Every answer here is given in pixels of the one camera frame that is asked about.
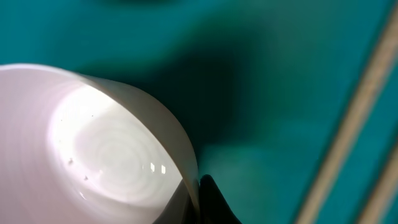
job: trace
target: black object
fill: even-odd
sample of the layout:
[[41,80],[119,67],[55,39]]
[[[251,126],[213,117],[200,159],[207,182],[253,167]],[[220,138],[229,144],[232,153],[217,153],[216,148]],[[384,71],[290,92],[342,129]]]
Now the black object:
[[241,224],[210,175],[200,179],[199,202],[203,224]]
[[181,180],[163,212],[153,224],[194,224],[195,211],[188,190]]

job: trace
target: wooden stick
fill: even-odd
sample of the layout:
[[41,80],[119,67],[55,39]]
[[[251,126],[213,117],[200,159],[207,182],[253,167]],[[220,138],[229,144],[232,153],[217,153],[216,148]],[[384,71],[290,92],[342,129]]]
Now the wooden stick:
[[297,224],[309,224],[317,219],[319,210],[327,198],[346,156],[356,142],[374,102],[384,87],[391,72],[397,49],[398,7],[395,6],[348,106],[335,140],[295,221]]
[[359,224],[379,223],[384,217],[390,203],[398,189],[398,144],[390,157],[390,161],[384,168],[381,178],[373,189],[362,214],[359,216]]

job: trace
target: teal background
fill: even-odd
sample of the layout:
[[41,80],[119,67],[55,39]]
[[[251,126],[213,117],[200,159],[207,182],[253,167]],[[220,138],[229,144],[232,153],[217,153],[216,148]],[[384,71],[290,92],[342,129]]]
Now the teal background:
[[[0,64],[158,98],[243,223],[291,223],[392,0],[2,0]],[[353,223],[392,145],[398,68],[317,223]],[[398,200],[383,220],[398,222]]]

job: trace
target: teal surface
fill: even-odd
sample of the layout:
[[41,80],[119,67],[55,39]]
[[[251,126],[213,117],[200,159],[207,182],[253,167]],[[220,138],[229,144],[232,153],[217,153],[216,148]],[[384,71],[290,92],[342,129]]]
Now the teal surface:
[[[2,0],[0,64],[142,88],[180,120],[243,223],[291,223],[391,0]],[[391,145],[398,72],[318,223],[351,223]],[[386,223],[397,220],[393,211]]]

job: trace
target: white ceramic bowl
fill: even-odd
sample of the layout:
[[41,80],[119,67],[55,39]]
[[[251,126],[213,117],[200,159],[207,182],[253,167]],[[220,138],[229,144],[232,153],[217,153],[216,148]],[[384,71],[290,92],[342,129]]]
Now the white ceramic bowl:
[[173,114],[132,86],[0,66],[0,223],[152,223],[197,162]]

